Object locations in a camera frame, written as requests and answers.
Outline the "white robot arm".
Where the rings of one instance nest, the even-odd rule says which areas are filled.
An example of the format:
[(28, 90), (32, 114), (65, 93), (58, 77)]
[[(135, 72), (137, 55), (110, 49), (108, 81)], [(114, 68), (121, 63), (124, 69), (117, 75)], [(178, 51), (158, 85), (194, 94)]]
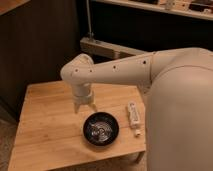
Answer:
[(173, 60), (173, 55), (161, 51), (95, 64), (89, 55), (79, 54), (62, 67), (60, 76), (71, 86), (75, 112), (81, 105), (96, 111), (92, 83), (134, 85), (143, 96), (154, 78)]

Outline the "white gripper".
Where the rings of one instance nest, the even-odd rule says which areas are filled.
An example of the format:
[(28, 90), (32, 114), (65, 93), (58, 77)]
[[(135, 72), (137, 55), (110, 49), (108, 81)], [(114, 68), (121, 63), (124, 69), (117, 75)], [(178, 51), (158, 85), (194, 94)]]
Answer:
[(97, 112), (97, 107), (94, 103), (92, 103), (94, 101), (94, 94), (90, 93), (88, 95), (85, 96), (73, 96), (73, 100), (74, 100), (74, 112), (75, 114), (77, 114), (79, 112), (80, 109), (80, 105), (88, 105), (90, 104), (90, 107)]

